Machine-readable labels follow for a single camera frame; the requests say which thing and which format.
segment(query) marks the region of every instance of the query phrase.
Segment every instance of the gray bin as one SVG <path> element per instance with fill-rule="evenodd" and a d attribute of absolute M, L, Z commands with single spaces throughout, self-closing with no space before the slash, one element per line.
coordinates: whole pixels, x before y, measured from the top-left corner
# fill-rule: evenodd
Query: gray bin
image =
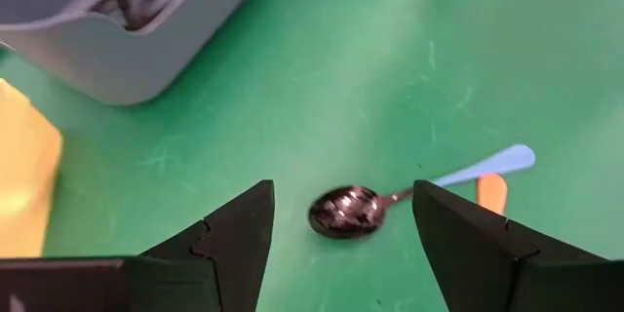
<path fill-rule="evenodd" d="M 0 0 L 0 42 L 101 102 L 139 103 L 165 90 L 243 0 L 168 0 L 135 32 L 90 12 L 96 1 Z"/>

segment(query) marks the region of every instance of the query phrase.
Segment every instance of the yellow container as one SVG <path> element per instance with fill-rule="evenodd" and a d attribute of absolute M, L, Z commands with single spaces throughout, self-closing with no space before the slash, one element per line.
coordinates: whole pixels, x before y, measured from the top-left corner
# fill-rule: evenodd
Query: yellow container
<path fill-rule="evenodd" d="M 43 251 L 62 136 L 0 79 L 0 257 Z"/>

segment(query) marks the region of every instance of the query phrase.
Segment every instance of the yellow object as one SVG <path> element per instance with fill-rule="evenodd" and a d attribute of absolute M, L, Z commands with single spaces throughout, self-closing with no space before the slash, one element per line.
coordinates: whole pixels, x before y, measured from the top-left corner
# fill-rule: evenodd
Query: yellow object
<path fill-rule="evenodd" d="M 477 203 L 482 207 L 503 215 L 507 205 L 507 183 L 497 174 L 482 175 L 477 180 Z"/>
<path fill-rule="evenodd" d="M 61 149 L 60 132 L 0 79 L 0 257 L 42 254 Z"/>

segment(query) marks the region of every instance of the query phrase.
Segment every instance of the green table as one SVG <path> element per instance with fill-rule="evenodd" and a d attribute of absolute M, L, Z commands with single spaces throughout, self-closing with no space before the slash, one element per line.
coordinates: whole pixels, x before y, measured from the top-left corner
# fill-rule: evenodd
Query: green table
<path fill-rule="evenodd" d="M 623 257 L 623 18 L 624 0 L 249 0 L 140 106 L 103 106 L 15 55 L 0 76 L 65 137 L 47 255 L 139 253 L 272 178 L 258 311 L 443 311 L 409 203 L 360 242 L 315 235 L 308 205 L 521 142 L 537 164 L 506 177 L 507 214 Z"/>

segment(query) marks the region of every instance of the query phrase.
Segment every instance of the spoon handle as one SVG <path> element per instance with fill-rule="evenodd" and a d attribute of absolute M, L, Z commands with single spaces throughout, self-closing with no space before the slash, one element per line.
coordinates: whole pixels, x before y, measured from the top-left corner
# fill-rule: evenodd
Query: spoon handle
<path fill-rule="evenodd" d="M 445 175 L 434 181 L 436 185 L 445 187 L 459 182 L 473 180 L 485 174 L 504 175 L 514 171 L 525 170 L 535 163 L 535 154 L 528 146 L 516 144 L 489 156 L 463 170 Z"/>

